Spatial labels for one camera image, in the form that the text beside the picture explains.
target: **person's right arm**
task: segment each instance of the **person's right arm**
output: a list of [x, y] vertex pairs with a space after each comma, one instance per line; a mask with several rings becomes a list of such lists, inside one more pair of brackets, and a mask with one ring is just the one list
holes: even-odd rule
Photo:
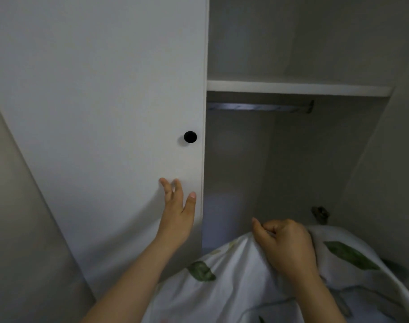
[[305, 323], [346, 323], [319, 276], [315, 250], [306, 228], [292, 220], [272, 220], [261, 225], [255, 218], [252, 228], [267, 260], [291, 282]]

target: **knob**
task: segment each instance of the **knob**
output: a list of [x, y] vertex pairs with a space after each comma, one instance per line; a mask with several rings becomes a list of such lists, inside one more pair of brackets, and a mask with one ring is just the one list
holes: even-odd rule
[[194, 131], [187, 131], [185, 135], [183, 135], [183, 139], [187, 143], [194, 143], [197, 140], [197, 134]]

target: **white shelf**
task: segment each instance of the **white shelf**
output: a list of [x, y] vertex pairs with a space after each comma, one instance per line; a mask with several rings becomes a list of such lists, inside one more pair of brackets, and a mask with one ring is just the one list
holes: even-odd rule
[[244, 77], [216, 78], [210, 76], [207, 81], [207, 90], [214, 92], [389, 97], [393, 87], [299, 81], [288, 78], [245, 79]]

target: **closet door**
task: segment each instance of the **closet door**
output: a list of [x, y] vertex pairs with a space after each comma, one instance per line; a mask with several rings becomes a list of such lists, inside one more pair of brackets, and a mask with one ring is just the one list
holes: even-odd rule
[[197, 192], [164, 275], [200, 254], [206, 53], [207, 0], [0, 0], [0, 110], [97, 297], [155, 236], [160, 177]]

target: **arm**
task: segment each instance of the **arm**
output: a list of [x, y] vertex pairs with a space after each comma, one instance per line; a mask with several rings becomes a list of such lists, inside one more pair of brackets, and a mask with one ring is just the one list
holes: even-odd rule
[[157, 236], [119, 281], [88, 312], [81, 323], [139, 323], [160, 278], [175, 251], [186, 241], [194, 222], [196, 194], [190, 193], [183, 206], [182, 185], [175, 191], [161, 178], [166, 207]]
[[272, 220], [261, 226], [254, 218], [252, 225], [254, 238], [270, 264], [291, 282], [305, 322], [346, 323], [321, 281], [312, 239], [306, 228], [292, 220]]

